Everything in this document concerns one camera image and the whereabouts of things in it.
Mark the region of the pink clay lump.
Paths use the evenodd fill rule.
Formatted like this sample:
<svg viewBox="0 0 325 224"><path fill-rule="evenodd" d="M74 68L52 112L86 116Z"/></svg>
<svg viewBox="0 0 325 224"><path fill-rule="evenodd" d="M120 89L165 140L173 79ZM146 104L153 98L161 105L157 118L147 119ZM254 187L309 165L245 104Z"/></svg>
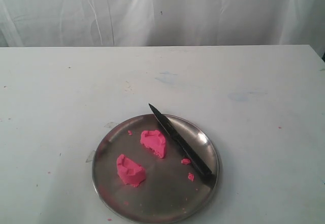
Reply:
<svg viewBox="0 0 325 224"><path fill-rule="evenodd" d="M140 143L150 149L159 158L166 156L166 139L159 130L142 131Z"/></svg>
<svg viewBox="0 0 325 224"><path fill-rule="evenodd" d="M117 158L116 166L117 174L125 185L138 187L146 180L146 170L124 154Z"/></svg>

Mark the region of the round steel plate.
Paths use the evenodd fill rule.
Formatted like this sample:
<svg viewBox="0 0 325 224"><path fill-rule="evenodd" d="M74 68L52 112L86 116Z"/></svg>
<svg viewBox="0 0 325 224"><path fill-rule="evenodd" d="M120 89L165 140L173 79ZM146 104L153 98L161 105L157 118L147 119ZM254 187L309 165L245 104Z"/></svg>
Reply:
<svg viewBox="0 0 325 224"><path fill-rule="evenodd" d="M220 177L220 158L212 141L196 125L169 115L178 133L217 177L206 185L191 165L183 165L180 147L166 137L167 154L159 158L140 143L144 130L161 130L154 115L130 118L112 126L98 145L92 161L94 189L103 203L117 215L140 223L173 223L204 208L214 196ZM117 174L117 158L124 154L146 170L138 187L125 185ZM194 174L194 181L188 174Z"/></svg>

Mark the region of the white backdrop curtain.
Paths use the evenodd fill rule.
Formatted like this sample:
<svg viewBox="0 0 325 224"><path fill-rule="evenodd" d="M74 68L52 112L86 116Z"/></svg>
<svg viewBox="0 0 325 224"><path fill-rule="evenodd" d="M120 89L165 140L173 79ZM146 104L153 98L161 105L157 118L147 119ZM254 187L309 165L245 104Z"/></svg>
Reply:
<svg viewBox="0 0 325 224"><path fill-rule="evenodd" d="M308 44L324 50L324 0L1 0L1 44Z"/></svg>

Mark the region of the pink sand crumb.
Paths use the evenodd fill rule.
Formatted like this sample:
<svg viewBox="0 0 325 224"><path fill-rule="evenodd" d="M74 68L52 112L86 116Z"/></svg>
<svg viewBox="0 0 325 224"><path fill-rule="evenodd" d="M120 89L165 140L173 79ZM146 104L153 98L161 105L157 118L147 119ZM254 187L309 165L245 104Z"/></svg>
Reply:
<svg viewBox="0 0 325 224"><path fill-rule="evenodd" d="M191 160L189 160L188 158L183 158L183 159L181 160L181 163L182 163L183 165L189 165L189 164L191 163Z"/></svg>
<svg viewBox="0 0 325 224"><path fill-rule="evenodd" d="M188 179L193 182L194 181L194 174L189 173L188 174Z"/></svg>

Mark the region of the black kitchen knife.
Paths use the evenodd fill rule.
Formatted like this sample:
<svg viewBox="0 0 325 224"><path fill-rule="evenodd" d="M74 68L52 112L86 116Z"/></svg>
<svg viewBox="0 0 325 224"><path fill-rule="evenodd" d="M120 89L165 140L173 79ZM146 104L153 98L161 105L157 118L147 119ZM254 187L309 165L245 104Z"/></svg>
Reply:
<svg viewBox="0 0 325 224"><path fill-rule="evenodd" d="M152 104L148 104L153 112L156 120L170 136L170 138L182 149L184 155L190 160L192 167L196 170L201 180L206 185L212 185L217 183L217 177L215 176L201 157L192 149L188 142L178 133L174 128L170 120L160 113Z"/></svg>

